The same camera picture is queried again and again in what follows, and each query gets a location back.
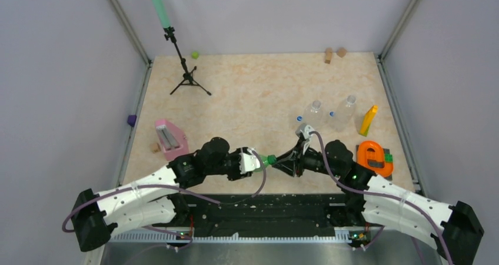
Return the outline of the green plastic bottle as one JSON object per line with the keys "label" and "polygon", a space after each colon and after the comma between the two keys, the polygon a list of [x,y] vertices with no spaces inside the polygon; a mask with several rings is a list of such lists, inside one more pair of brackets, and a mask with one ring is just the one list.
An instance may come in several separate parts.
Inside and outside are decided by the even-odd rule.
{"label": "green plastic bottle", "polygon": [[260,159],[265,167],[272,166],[277,162],[277,158],[275,155],[261,155]]}

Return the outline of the clear bottle blue-white cap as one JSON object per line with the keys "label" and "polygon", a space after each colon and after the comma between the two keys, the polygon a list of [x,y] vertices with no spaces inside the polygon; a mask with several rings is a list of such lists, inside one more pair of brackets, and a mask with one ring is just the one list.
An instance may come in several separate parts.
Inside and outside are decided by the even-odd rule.
{"label": "clear bottle blue-white cap", "polygon": [[317,130],[322,124],[323,114],[324,110],[322,108],[322,102],[319,100],[315,100],[311,104],[309,104],[302,113],[302,121],[307,125],[312,126],[313,129]]}

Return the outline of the clear plastic bottle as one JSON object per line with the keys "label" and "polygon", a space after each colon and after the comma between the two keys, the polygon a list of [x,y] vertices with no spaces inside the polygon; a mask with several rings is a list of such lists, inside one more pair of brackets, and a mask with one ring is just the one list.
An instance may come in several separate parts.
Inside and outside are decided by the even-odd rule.
{"label": "clear plastic bottle", "polygon": [[332,116],[332,126],[336,131],[343,131],[352,119],[356,110],[356,100],[356,96],[349,95],[346,99],[340,102],[337,109],[334,111]]}

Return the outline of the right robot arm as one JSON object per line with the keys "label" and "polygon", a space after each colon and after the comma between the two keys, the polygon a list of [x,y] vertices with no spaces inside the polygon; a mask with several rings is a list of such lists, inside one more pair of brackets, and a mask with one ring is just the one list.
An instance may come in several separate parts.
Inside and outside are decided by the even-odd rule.
{"label": "right robot arm", "polygon": [[334,175],[345,195],[345,218],[353,225],[377,224],[398,230],[437,250],[452,264],[473,264],[484,229],[463,201],[442,203],[408,191],[353,160],[339,140],[316,151],[299,140],[271,166],[291,177],[310,170]]}

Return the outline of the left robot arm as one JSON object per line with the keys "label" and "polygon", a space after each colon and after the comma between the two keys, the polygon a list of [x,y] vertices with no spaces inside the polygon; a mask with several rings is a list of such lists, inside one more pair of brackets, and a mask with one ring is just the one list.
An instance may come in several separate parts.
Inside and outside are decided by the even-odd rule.
{"label": "left robot arm", "polygon": [[[76,235],[82,252],[95,250],[118,234],[153,224],[181,226],[188,220],[184,195],[210,175],[230,181],[251,176],[260,168],[256,152],[242,147],[230,152],[228,142],[215,137],[194,153],[178,156],[159,170],[120,187],[79,193],[63,231]],[[71,222],[73,228],[66,228]]]}

